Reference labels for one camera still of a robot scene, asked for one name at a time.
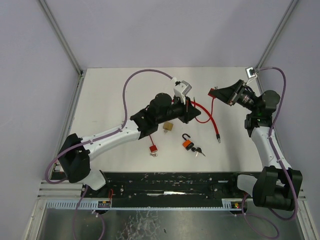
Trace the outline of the thick red cable lock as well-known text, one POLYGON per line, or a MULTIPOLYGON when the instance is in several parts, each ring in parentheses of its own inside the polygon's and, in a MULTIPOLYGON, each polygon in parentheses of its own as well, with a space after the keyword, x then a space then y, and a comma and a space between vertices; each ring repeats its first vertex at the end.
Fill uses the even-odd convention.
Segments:
POLYGON ((212 98, 211 100, 211 104, 210 104, 210 111, 208 111, 204 106, 202 106, 201 104, 197 103, 196 102, 196 99, 193 98, 193 101, 191 101, 191 103, 193 104, 193 106, 196 108, 196 107, 200 107, 201 110, 203 110, 207 116, 208 116, 208 119, 207 120, 204 120, 204 121, 201 121, 199 120, 197 117, 195 117, 195 120, 199 123, 199 124, 206 124, 208 122, 211 122, 212 125, 213 125, 213 128, 214 128, 214 131, 215 131, 215 136, 216 136, 216 139, 218 141, 218 143, 220 144, 221 143, 221 136, 220 136, 220 132, 218 130, 218 126, 216 124, 216 121, 214 120, 214 117, 213 117, 213 112, 214 112, 214 100, 215 98, 212 98))

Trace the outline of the brass padlock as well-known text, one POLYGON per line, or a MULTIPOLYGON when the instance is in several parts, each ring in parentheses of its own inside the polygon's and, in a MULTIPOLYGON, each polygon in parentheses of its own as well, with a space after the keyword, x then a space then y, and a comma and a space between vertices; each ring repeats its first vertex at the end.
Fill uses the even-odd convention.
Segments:
POLYGON ((166 121, 162 127, 164 134, 171 132, 173 129, 173 126, 174 126, 173 123, 166 121))

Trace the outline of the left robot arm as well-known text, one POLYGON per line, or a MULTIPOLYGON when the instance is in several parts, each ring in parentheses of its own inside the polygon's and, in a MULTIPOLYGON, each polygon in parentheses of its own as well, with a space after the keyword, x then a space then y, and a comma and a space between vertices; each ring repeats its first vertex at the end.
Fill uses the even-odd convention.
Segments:
POLYGON ((71 184, 83 183, 92 190, 99 190, 107 181, 100 170, 91 168, 91 161, 96 157, 122 144, 150 136, 158 130, 159 124, 174 119, 188 124, 200 114, 189 97, 182 102, 179 97, 159 93, 122 125, 92 136, 69 135, 58 153, 58 162, 71 184))

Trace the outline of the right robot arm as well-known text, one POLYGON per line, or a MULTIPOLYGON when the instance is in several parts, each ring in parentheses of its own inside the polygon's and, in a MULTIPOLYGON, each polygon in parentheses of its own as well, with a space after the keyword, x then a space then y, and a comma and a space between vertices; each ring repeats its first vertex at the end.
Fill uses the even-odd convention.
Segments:
POLYGON ((256 96, 243 80, 229 87, 212 88, 208 95, 229 106, 239 104, 250 110, 244 128, 255 144, 263 169, 258 177, 238 174, 236 187, 249 194, 257 207, 297 212, 303 176, 286 161, 273 125, 272 115, 281 101, 280 95, 267 90, 256 96))

